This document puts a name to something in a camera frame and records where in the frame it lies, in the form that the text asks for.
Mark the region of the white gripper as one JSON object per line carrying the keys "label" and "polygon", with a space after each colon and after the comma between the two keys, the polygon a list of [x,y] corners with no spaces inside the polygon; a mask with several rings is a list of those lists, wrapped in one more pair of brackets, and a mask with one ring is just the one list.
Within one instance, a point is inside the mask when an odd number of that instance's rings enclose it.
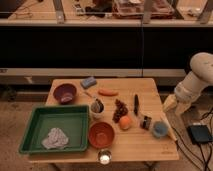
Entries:
{"label": "white gripper", "polygon": [[191,107],[191,103],[180,101],[174,94],[170,94],[163,103],[163,111],[167,112],[174,107],[175,114],[180,116]]}

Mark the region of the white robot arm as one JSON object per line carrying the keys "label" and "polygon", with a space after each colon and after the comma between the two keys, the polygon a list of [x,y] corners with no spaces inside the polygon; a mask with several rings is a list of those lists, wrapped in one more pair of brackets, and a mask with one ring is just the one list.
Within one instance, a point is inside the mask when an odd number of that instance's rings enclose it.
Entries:
{"label": "white robot arm", "polygon": [[175,110],[183,114],[201,95],[202,91],[213,86],[213,54],[200,52],[190,60],[191,71],[174,88],[163,103],[163,111]]}

